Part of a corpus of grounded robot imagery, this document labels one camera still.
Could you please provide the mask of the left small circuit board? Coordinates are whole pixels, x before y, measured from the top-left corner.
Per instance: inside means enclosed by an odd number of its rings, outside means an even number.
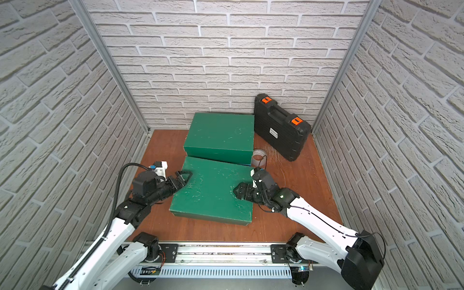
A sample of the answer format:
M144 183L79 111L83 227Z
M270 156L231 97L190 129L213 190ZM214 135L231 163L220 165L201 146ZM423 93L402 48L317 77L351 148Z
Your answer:
M159 276L161 267L142 267L140 270L141 276Z

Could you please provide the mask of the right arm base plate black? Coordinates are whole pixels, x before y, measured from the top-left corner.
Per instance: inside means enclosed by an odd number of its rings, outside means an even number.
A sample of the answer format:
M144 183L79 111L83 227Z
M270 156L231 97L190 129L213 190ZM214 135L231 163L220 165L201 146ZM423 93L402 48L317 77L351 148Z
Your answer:
M271 260L273 264L311 264L303 259L295 249L286 244L271 244Z

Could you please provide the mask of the tape roll front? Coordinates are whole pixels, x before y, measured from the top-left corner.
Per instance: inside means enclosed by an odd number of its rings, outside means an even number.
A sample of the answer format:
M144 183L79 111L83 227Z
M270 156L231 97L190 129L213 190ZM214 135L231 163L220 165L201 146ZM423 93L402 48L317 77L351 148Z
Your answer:
M265 168L267 165L267 153L263 149L255 149L252 154L251 165Z

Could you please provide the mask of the green shoebox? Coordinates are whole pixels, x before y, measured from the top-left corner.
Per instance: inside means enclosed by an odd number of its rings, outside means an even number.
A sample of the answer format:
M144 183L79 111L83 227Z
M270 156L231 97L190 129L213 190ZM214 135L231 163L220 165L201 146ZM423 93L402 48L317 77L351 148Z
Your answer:
M254 149L254 116L197 112L184 143L189 157L250 165Z
M252 222L253 204L233 193L240 183L252 182L252 167L186 157L182 169L192 177L173 196L169 210L174 216L244 226Z

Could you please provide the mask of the right aluminium corner post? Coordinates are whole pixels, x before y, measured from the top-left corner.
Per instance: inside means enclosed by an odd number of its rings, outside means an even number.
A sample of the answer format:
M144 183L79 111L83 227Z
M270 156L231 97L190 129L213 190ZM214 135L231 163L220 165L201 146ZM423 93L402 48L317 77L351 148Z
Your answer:
M342 59L341 65L327 92L327 96L324 99L324 102L321 106L319 114L314 122L314 125L312 126L312 135L315 135L317 131L319 130L319 127L321 125L325 112L327 111L328 106L335 95L335 91L338 88L339 84L341 83L344 75L347 73L349 69L349 65L351 64L354 57L356 56L356 52L358 51L359 46L362 40L364 39L364 35L367 33L367 30L369 29L370 24L373 21L373 18L376 15L377 10L379 9L379 6L381 5L382 2L383 2L382 0L373 0L373 1L370 1L369 4L367 5L366 11L364 12L364 15L361 18L360 25L355 31L354 37L352 38L350 42L347 52L344 58Z

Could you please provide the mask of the right small circuit board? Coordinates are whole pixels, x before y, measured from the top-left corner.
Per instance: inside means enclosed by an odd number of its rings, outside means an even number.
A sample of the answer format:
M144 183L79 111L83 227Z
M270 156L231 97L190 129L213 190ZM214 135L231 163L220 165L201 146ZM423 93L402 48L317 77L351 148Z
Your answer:
M301 265L298 267L290 267L292 273L302 273L313 271L313 267L310 265Z

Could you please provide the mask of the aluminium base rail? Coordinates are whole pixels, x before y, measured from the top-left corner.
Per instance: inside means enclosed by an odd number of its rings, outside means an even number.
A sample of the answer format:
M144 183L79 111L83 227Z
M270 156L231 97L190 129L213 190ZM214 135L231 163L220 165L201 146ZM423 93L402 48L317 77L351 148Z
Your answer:
M245 267L248 264L264 264L271 260L269 243L211 243L186 242L180 243L175 263L161 263L171 265L190 265L191 267L220 265L222 267Z

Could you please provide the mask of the left aluminium corner post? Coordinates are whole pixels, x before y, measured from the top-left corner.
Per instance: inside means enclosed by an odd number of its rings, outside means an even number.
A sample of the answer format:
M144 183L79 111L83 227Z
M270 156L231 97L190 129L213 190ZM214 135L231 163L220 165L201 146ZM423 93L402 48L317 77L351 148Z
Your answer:
M138 107L126 81L122 76L122 73L120 72L113 56L111 55L109 48L105 44L105 41L99 33L96 24L94 23L90 13L85 7L85 3L81 0L71 0L70 4L75 11L76 16L80 19L84 29L87 31L89 38L93 41L96 50L100 54L104 64L115 80L117 86L121 90L124 99L127 101L140 126L146 134L150 133L149 125L145 121L145 118L143 117L140 108Z

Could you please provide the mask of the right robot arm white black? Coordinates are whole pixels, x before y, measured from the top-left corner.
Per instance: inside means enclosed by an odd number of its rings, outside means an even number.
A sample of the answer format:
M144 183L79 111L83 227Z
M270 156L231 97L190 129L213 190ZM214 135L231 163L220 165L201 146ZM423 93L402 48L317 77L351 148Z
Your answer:
M238 184L233 193L240 200L268 207L317 235L316 242L296 233L286 244L287 258L292 262L314 261L341 274L355 290L370 290L385 263L385 250L380 249L375 234L358 233L322 214L302 196L287 187L279 187L269 172L262 168L251 171L252 182Z

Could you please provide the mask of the small circuit board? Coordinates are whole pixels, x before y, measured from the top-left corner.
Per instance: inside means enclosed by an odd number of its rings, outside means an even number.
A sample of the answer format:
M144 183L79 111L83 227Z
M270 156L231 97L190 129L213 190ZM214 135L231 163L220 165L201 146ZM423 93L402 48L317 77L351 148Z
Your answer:
M142 267L140 270L141 276L159 276L161 267Z
M313 267L310 265L301 265L298 267L290 267L292 273L302 273L313 271Z

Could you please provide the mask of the black tool case orange latches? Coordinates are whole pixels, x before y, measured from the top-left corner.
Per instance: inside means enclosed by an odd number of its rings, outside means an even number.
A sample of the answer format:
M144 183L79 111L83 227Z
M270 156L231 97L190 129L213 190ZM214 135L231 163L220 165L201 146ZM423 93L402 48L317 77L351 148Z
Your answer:
M267 94L254 100L254 131L286 160L295 161L312 132L311 125L279 106Z

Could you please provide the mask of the aluminium corner post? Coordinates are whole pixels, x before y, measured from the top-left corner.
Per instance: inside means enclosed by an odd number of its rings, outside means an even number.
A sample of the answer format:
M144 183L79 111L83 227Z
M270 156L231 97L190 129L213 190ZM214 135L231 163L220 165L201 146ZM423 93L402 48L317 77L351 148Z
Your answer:
M382 0L373 0L373 1L370 1L369 4L367 5L366 11L364 12L364 15L361 18L360 25L355 31L354 37L352 38L350 42L347 52L344 58L342 59L341 65L327 92L327 96L324 99L324 102L321 106L319 114L314 122L314 125L312 126L312 135L315 135L317 131L319 130L319 127L321 125L325 112L327 111L328 106L335 95L335 91L338 88L339 84L341 83L344 75L347 73L349 69L349 65L351 64L354 57L356 56L356 52L358 51L359 46L362 40L364 39L364 35L367 33L367 30L369 29L370 24L373 21L373 18L376 15L377 10L379 9L379 6L381 5L382 2L383 2Z
M100 54L104 64L115 80L117 86L121 90L124 99L127 101L140 126L146 134L150 133L149 125L145 121L145 118L143 117L140 108L138 107L126 81L122 76L122 73L120 72L113 56L111 55L109 48L105 44L105 41L99 33L96 24L94 23L90 13L85 7L85 3L81 0L71 0L70 4L75 11L76 16L80 19L84 29L87 31L89 38L93 41L96 50Z

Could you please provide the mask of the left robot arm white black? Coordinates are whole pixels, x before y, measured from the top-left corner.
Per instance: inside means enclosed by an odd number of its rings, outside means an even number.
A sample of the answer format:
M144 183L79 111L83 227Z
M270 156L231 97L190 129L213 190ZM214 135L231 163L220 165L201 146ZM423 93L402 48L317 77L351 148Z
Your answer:
M147 217L154 204L173 196L192 177L190 171L177 171L165 177L162 169L141 172L132 182L129 197L112 211L112 220L84 255L47 290L111 290L142 261L160 256L158 238L147 233L135 237L120 255L112 256Z

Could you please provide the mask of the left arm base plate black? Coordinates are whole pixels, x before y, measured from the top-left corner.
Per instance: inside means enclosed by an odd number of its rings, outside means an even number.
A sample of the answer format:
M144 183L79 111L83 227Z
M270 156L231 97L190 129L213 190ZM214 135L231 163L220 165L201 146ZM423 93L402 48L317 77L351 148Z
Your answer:
M153 262L161 263L164 259L165 263L175 263L179 246L179 244L160 243L159 255Z

